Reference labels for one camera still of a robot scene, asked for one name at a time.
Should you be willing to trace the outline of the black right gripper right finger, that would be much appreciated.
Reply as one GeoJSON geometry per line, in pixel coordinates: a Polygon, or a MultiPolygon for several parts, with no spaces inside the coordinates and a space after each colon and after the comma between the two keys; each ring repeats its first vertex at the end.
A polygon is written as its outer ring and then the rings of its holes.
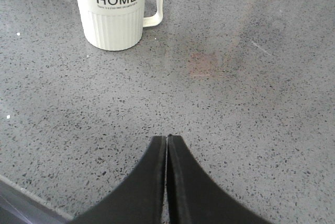
{"type": "Polygon", "coordinates": [[[181,136],[169,135],[167,144],[170,223],[267,223],[209,177],[181,136]]]}

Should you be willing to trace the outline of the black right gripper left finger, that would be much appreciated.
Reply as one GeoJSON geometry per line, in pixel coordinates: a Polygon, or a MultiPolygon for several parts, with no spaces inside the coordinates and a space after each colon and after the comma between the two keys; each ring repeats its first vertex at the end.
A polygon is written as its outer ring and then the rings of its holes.
{"type": "Polygon", "coordinates": [[[141,160],[107,197],[70,223],[161,223],[166,138],[154,136],[141,160]]]}

